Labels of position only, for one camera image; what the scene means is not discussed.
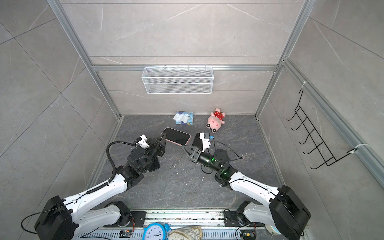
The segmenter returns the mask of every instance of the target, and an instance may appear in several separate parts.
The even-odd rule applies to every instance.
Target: wire basket
[[[205,66],[145,67],[141,79],[148,94],[212,93],[214,72]]]

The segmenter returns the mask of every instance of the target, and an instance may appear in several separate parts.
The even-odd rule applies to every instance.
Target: black cable
[[[112,160],[112,158],[111,158],[111,155],[109,154],[109,148],[110,148],[113,144],[116,144],[116,143],[122,143],[122,144],[130,145],[130,146],[134,146],[134,147],[136,146],[136,145],[133,144],[133,143],[130,143],[130,142],[122,142],[122,141],[115,141],[115,142],[111,142],[110,144],[108,144],[108,146],[107,146],[107,148],[106,148],[106,153],[107,153],[108,160],[109,160],[109,162],[111,163],[111,165],[112,165],[112,169],[113,169],[113,171],[112,171],[112,177],[108,180],[109,183],[112,182],[112,180],[113,180],[113,179],[115,178],[115,176],[116,176],[116,166],[115,166],[115,163],[113,162],[113,160]],[[94,189],[91,189],[91,190],[87,191],[85,194],[83,194],[83,195],[81,195],[80,197],[78,197],[75,201],[79,200],[80,198],[82,198],[82,197],[85,196],[86,194],[93,193],[93,192],[95,192],[95,191],[97,191],[97,190],[99,190],[99,189],[101,189],[101,188],[103,188],[103,187],[105,187],[105,186],[107,186],[107,185],[108,185],[107,183],[104,183],[104,184],[100,185],[99,187],[95,187]],[[32,234],[37,234],[37,233],[35,233],[35,232],[31,232],[31,231],[25,229],[24,226],[23,226],[23,222],[24,222],[27,218],[29,218],[29,217],[31,217],[31,216],[33,216],[33,215],[41,214],[41,213],[44,213],[44,212],[53,211],[53,210],[56,210],[56,209],[58,209],[58,208],[51,209],[51,210],[47,210],[47,211],[43,211],[43,212],[37,212],[37,213],[31,214],[31,215],[29,215],[29,216],[26,216],[26,217],[21,221],[21,224],[20,224],[21,227],[22,227],[22,229],[23,229],[24,231],[26,231],[26,232],[29,232],[29,233],[32,233]]]
[[[249,181],[249,180],[246,180],[246,179],[236,179],[236,180],[233,180],[232,182],[228,183],[227,185],[229,185],[229,184],[231,184],[231,183],[233,183],[233,182],[236,182],[236,181],[240,181],[240,180],[241,180],[241,181],[246,181],[246,182],[253,183],[253,184],[255,184],[256,186],[259,186],[259,187],[261,187],[262,189],[264,189],[264,190],[266,190],[267,192],[269,192],[268,189],[266,189],[265,187],[260,186],[260,185],[258,185],[258,184],[256,184],[256,183],[254,183],[254,182],[252,182],[252,181]]]
[[[245,225],[242,225],[242,226],[240,226],[240,227],[238,227],[238,228],[236,229],[236,231],[235,231],[235,237],[236,237],[237,240],[240,240],[240,239],[237,238],[236,233],[237,233],[237,231],[238,231],[241,227],[244,227],[244,226],[245,226]]]
[[[96,231],[96,230],[98,230],[98,229],[99,229],[99,227],[98,227],[98,228],[96,228],[95,230],[93,230],[93,231],[91,231],[91,232],[87,233],[86,235],[89,235],[89,234],[93,233],[94,231]]]
[[[80,198],[82,198],[83,196],[87,195],[87,193],[84,193],[83,195],[81,195],[80,197],[78,197],[75,201],[79,200]]]
[[[204,166],[204,165],[201,165],[201,166],[200,166],[201,171],[203,171],[203,173],[205,173],[205,174],[212,174],[212,173],[214,172],[213,169],[211,169],[211,172],[204,172],[204,170],[203,170],[203,166]]]
[[[235,237],[236,237],[236,239],[237,240],[239,240],[238,238],[237,238],[237,235],[236,235],[236,233],[237,233],[237,231],[241,228],[241,227],[243,227],[243,226],[240,226],[238,229],[236,229],[236,231],[235,231]]]
[[[102,238],[102,239],[111,240],[110,238],[106,238],[106,237],[84,237],[84,238]]]
[[[29,232],[29,233],[33,233],[33,234],[37,234],[36,232],[31,232],[31,231],[29,231],[29,230],[27,230],[27,229],[24,228],[24,226],[23,226],[23,222],[24,222],[24,220],[26,220],[26,219],[29,218],[29,217],[32,217],[33,215],[36,215],[36,214],[42,214],[42,213],[45,213],[45,212],[50,212],[50,211],[59,209],[59,208],[64,207],[64,206],[60,206],[60,207],[57,207],[57,208],[55,208],[55,209],[50,209],[50,210],[47,210],[47,211],[37,212],[37,213],[31,214],[31,215],[29,215],[29,216],[26,216],[26,217],[22,220],[22,222],[21,222],[20,225],[21,225],[21,227],[22,227],[22,229],[23,229],[24,231]]]
[[[236,159],[234,159],[234,160],[231,160],[231,161],[229,161],[229,162],[233,162],[233,161],[235,161],[235,160],[243,159],[243,157],[240,157],[239,155],[237,155],[237,153],[236,153],[232,148],[230,148],[228,145],[225,145],[224,143],[219,142],[219,141],[217,141],[217,142],[218,142],[218,143],[221,143],[221,144],[223,144],[224,146],[226,146],[227,148],[231,149],[232,152],[234,152],[234,154],[235,154],[236,156],[238,156],[238,158],[236,158]]]
[[[116,143],[122,143],[122,144],[126,144],[126,145],[130,145],[130,146],[136,146],[135,144],[133,143],[130,143],[130,142],[123,142],[123,141],[114,141],[114,142],[111,142],[110,144],[108,144],[107,146],[107,149],[106,149],[106,152],[107,152],[107,157],[108,157],[108,160],[109,162],[111,163],[112,165],[112,177],[108,180],[109,183],[112,182],[112,180],[115,178],[116,176],[116,166],[115,166],[115,163],[113,162],[112,158],[111,158],[111,155],[109,154],[109,148],[113,145],[113,144],[116,144]]]

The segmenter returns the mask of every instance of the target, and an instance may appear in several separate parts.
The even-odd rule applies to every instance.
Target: marble tile
[[[123,115],[175,114],[176,111],[208,114],[217,107],[228,114],[253,115],[263,93],[264,91],[214,91],[211,94],[147,94],[146,91],[110,91]]]
[[[272,71],[214,71],[214,91],[265,90]]]
[[[0,155],[60,94],[14,40],[0,45]]]
[[[280,56],[108,57],[91,56],[94,64],[277,64]]]
[[[208,116],[194,116],[193,125],[175,125],[172,116],[125,116],[116,140],[134,141],[138,136],[157,137],[166,127],[172,127],[195,137],[206,131]],[[245,175],[269,185],[280,185],[269,157],[255,116],[225,116],[226,123],[215,133],[215,139],[230,146],[242,160],[231,165]],[[227,149],[216,142],[216,148]],[[126,164],[131,147],[116,144],[111,147],[111,157],[116,166]],[[228,150],[231,159],[235,155]],[[147,172],[135,187],[108,201],[124,201],[130,208],[237,208],[246,195],[220,187],[214,175],[202,173],[200,166],[189,161],[180,146],[167,142],[164,157],[159,157],[160,169]],[[107,162],[99,181],[109,178],[111,166]]]
[[[384,159],[384,59],[312,19],[290,58]]]
[[[318,0],[311,17],[384,57],[384,2]]]
[[[319,166],[323,160],[316,151],[309,155],[303,154],[303,152],[312,150],[314,144],[310,139],[304,145],[299,144],[299,141],[304,142],[305,132],[291,129],[291,127],[295,129],[300,124],[299,119],[297,117],[291,121],[285,119],[290,118],[294,113],[294,108],[300,98],[299,90],[300,85],[290,73],[283,72],[270,99],[280,119],[283,120],[341,238],[380,239],[380,236],[384,234],[384,223],[379,220],[381,213],[378,209],[382,209],[380,199],[384,197],[384,191],[364,164],[355,155],[349,155],[329,167],[324,165],[316,170],[310,169],[310,167]],[[300,106],[334,156],[337,159],[344,156],[350,147],[320,109],[310,100],[306,92],[301,98]],[[321,148],[321,152],[323,155],[330,155],[325,146]]]
[[[116,117],[107,102],[104,101],[89,126],[103,141],[103,143],[106,144],[115,123]]]
[[[99,76],[108,90],[145,91],[142,71],[100,71]]]
[[[12,34],[20,35],[56,18],[46,0],[0,1],[0,22]]]
[[[104,96],[87,69],[84,69],[63,91],[63,96],[88,124],[92,122],[104,102]]]
[[[2,239],[22,233],[20,221],[35,211],[87,127],[60,95],[0,157]]]
[[[8,41],[12,38],[12,35],[8,32],[7,29],[0,23],[0,44]]]
[[[110,91],[145,91],[141,71],[101,71],[104,84]],[[271,71],[214,71],[214,91],[265,90]]]
[[[46,202],[54,196],[61,198],[82,192],[93,172],[93,169],[104,151],[104,143],[93,130],[88,127],[84,136],[65,162],[63,168],[53,181],[35,212],[42,211]],[[27,229],[33,229],[39,215],[31,217]],[[33,239],[34,234],[23,232],[21,239]]]
[[[153,57],[279,56],[301,6],[63,4],[90,56]]]
[[[106,3],[106,0],[60,0],[61,3]],[[210,0],[209,3],[303,3],[304,0]],[[108,3],[206,3],[202,0],[109,0]]]
[[[16,40],[61,92],[85,68],[57,19]]]
[[[314,238],[341,240],[301,156],[270,100],[264,107],[260,122],[285,185],[292,188],[311,213],[308,226]]]

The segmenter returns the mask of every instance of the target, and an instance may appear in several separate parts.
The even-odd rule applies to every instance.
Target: phone screen
[[[175,142],[180,145],[186,145],[191,135],[185,132],[181,132],[172,128],[165,128],[163,133],[166,133],[166,139]]]

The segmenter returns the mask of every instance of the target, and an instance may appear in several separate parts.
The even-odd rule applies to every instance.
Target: cable tie
[[[354,147],[352,150],[350,150],[348,152],[353,154],[358,149],[358,147],[363,146],[363,145],[370,146],[369,144],[366,144],[366,143],[360,143],[360,144],[356,145],[356,147]]]
[[[303,89],[304,84],[306,84],[306,83],[310,83],[310,82],[308,82],[308,81],[304,81],[304,82],[303,82],[303,85],[301,86],[301,89]]]

